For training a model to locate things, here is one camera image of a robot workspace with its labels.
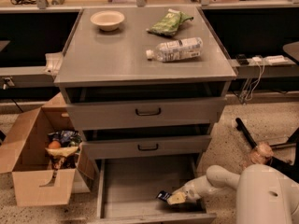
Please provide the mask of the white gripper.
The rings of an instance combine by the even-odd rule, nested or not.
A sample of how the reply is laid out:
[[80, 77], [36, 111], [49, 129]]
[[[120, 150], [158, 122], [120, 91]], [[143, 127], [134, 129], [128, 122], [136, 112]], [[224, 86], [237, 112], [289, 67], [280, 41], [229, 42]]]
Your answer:
[[201, 196], [198, 194], [194, 182], [189, 181], [181, 188], [173, 192], [173, 194], [167, 199], [167, 203], [170, 205], [186, 203], [188, 201], [199, 200]]

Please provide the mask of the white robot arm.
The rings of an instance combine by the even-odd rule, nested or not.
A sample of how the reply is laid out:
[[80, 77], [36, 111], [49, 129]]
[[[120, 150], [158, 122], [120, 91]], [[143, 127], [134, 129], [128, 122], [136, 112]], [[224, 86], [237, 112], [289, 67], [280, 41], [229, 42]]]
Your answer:
[[299, 184], [280, 171], [261, 164], [240, 175], [219, 165], [174, 191], [169, 204], [197, 201], [227, 189], [236, 191], [236, 224], [299, 224]]

